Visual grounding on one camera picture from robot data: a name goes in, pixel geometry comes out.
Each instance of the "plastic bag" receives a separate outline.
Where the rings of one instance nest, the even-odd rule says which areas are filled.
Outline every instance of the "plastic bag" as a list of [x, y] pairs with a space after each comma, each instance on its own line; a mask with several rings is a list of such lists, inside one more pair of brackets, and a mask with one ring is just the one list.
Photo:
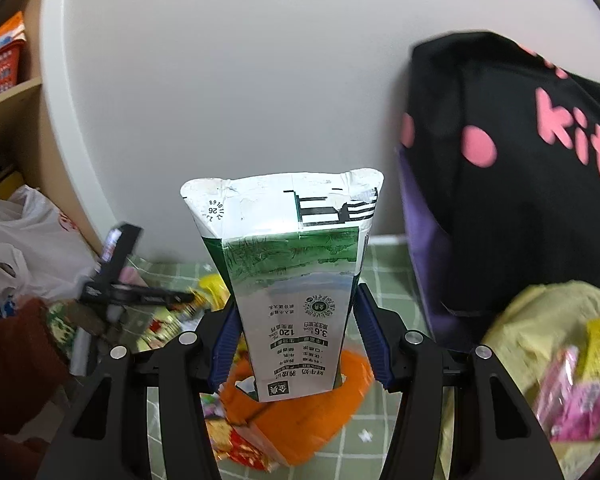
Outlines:
[[547, 436], [551, 436], [555, 421], [571, 396], [579, 353], [578, 347], [573, 345], [558, 350], [542, 378], [534, 414]]
[[275, 462], [296, 466], [325, 446], [357, 412], [374, 380], [367, 357], [346, 343], [340, 357], [342, 386], [276, 402], [258, 402], [235, 385], [253, 373], [248, 359], [238, 361], [220, 399], [227, 420], [245, 440]]
[[256, 471], [268, 473], [278, 467], [270, 457], [241, 437], [224, 418], [206, 418], [205, 425], [216, 460], [228, 458]]
[[96, 267], [80, 232], [42, 193], [22, 186], [0, 200], [0, 314], [16, 298], [73, 299]]
[[578, 360], [578, 379], [552, 428], [552, 440], [600, 437], [600, 319], [587, 323], [587, 333], [587, 347]]
[[[535, 399], [555, 353], [586, 341], [585, 327], [600, 317], [600, 289], [583, 282], [529, 287], [496, 320], [482, 342], [498, 356], [525, 397]], [[449, 477], [454, 433], [453, 398], [443, 415], [440, 462]], [[565, 480], [576, 480], [600, 452], [600, 440], [552, 442]]]
[[344, 329], [382, 187], [368, 168], [281, 173], [182, 186], [234, 293], [262, 401], [340, 384]]
[[138, 348], [161, 348], [181, 332], [194, 331], [205, 310], [221, 310], [230, 295], [220, 274], [203, 276], [195, 288], [189, 287], [187, 291], [195, 296], [191, 303], [180, 304], [171, 310], [163, 306], [155, 309], [154, 318], [138, 340]]

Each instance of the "snack package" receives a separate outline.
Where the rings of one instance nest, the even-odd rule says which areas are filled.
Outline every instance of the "snack package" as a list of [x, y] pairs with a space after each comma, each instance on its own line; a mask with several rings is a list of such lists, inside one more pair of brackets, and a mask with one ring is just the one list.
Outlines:
[[272, 472], [278, 464], [241, 437], [224, 418], [207, 419], [206, 432], [216, 460], [229, 458], [258, 471]]
[[587, 323], [587, 333], [587, 348], [578, 361], [578, 380], [552, 428], [552, 440], [600, 437], [600, 318]]
[[155, 309], [152, 322], [138, 340], [140, 349], [161, 348], [181, 332], [195, 330], [205, 310], [221, 310], [229, 299], [229, 290], [220, 274], [203, 276], [196, 288], [189, 287], [187, 291], [194, 294], [193, 302], [180, 304], [173, 311], [164, 307]]
[[561, 348], [542, 378], [540, 391], [534, 403], [534, 413], [544, 432], [550, 436], [555, 421], [564, 412], [571, 396], [578, 363], [577, 346]]
[[339, 388], [264, 403], [237, 387], [253, 373], [248, 359], [241, 359], [220, 392], [225, 416], [240, 436], [275, 462], [286, 466], [307, 462], [357, 412], [374, 380], [368, 359], [353, 347], [342, 351], [341, 365]]
[[26, 40], [24, 35], [24, 15], [16, 12], [0, 26], [0, 49], [13, 41]]
[[328, 392], [382, 173], [283, 173], [182, 186], [237, 300], [261, 402]]

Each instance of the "pink polka dot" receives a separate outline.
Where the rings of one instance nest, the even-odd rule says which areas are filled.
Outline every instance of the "pink polka dot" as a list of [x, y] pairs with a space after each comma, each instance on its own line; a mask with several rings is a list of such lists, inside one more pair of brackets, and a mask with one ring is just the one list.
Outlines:
[[518, 44], [518, 46], [524, 50], [527, 54], [531, 54], [532, 56], [537, 56], [538, 54], [535, 53], [535, 51], [531, 50], [530, 48], [524, 46], [524, 45], [520, 45]]
[[580, 110], [579, 108], [574, 108], [573, 109], [573, 115], [576, 118], [576, 121], [578, 121], [578, 124], [580, 126], [582, 126], [583, 128], [587, 127], [587, 117], [584, 114], [584, 112], [582, 110]]
[[402, 117], [402, 134], [400, 141], [406, 148], [413, 146], [413, 142], [416, 140], [416, 129], [413, 125], [413, 117], [405, 113]]
[[498, 156], [491, 137], [478, 126], [465, 126], [462, 130], [461, 149], [464, 158], [478, 168], [492, 166]]
[[589, 163], [589, 139], [582, 128], [576, 128], [576, 155], [585, 166]]

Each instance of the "brown cloth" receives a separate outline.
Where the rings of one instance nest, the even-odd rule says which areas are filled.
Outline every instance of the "brown cloth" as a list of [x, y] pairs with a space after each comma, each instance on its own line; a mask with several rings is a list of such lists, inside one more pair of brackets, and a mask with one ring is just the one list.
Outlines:
[[0, 478], [36, 476], [45, 442], [17, 444], [4, 434], [18, 433], [55, 390], [69, 378], [45, 322], [45, 304], [29, 300], [14, 317], [0, 320]]

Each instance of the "green tiled floor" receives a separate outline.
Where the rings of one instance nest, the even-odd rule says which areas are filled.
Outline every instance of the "green tiled floor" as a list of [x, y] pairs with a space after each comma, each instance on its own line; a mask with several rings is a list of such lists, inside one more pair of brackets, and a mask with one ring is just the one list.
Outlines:
[[[137, 267], [150, 285], [182, 288], [194, 285], [205, 273], [201, 266], [162, 266], [155, 269], [144, 262]], [[407, 328], [427, 333], [424, 318], [418, 307], [415, 278], [405, 245], [369, 245], [362, 271], [379, 306], [400, 314]], [[347, 325], [347, 337], [360, 341], [360, 332], [353, 316]], [[160, 425], [157, 394], [149, 392], [149, 434], [154, 480], [164, 478], [164, 463], [158, 456]], [[268, 474], [257, 472], [230, 460], [219, 463], [222, 478], [269, 480], [374, 480], [379, 477], [393, 434], [400, 406], [400, 394], [386, 393], [379, 383], [369, 389], [358, 412], [333, 440], [309, 460], [295, 467], [281, 467]]]

